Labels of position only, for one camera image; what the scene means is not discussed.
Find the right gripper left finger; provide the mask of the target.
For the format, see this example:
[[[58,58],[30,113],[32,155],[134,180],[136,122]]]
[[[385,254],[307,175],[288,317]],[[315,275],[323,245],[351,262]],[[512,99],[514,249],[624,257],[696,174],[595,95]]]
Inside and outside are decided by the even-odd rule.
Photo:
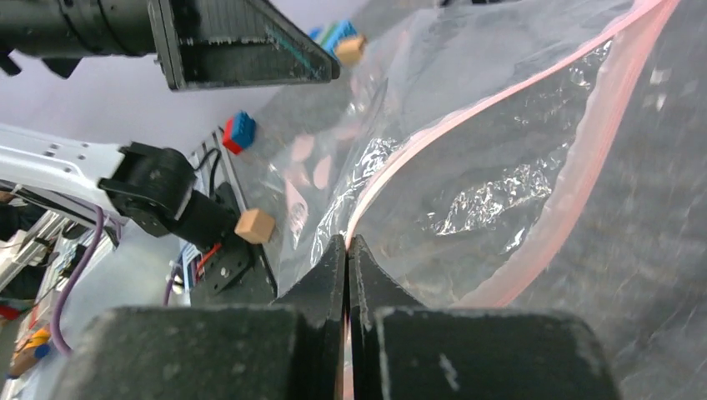
[[[54,399],[340,399],[346,244],[274,302],[118,307],[92,320]]]

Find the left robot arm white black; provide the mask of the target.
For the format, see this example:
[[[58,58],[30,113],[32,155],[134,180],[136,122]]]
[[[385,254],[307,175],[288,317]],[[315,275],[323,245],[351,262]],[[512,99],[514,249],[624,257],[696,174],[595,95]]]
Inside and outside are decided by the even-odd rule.
[[[84,58],[155,54],[174,91],[328,83],[338,61],[268,1],[4,1],[1,68],[12,51],[68,78]],[[154,237],[207,249],[233,234],[234,212],[194,189],[171,148],[96,144],[1,128],[1,177],[132,219]]]

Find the clear zip top bag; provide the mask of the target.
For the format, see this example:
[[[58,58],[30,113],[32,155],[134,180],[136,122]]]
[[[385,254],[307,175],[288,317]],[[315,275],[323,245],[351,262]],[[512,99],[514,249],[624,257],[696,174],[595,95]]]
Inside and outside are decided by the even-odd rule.
[[[706,4],[372,1],[233,160],[281,291],[336,233],[432,307],[558,308],[627,399],[706,396]]]

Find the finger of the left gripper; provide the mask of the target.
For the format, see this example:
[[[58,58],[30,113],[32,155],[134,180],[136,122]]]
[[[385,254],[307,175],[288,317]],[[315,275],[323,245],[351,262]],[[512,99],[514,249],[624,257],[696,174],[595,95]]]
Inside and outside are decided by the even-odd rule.
[[[150,1],[158,60],[174,91],[328,83],[338,61],[269,1]]]

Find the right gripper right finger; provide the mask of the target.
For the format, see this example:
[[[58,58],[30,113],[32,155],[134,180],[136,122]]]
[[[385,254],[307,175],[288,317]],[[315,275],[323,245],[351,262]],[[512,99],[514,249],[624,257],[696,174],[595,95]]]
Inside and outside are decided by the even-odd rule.
[[[427,308],[355,237],[348,250],[357,399],[617,399],[604,350],[566,312]]]

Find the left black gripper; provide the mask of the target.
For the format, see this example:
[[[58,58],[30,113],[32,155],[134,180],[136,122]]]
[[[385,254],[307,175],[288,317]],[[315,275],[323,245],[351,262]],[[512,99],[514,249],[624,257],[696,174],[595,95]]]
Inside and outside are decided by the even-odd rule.
[[[22,68],[10,53],[38,58],[61,78],[83,58],[155,53],[147,1],[2,1],[1,70]]]

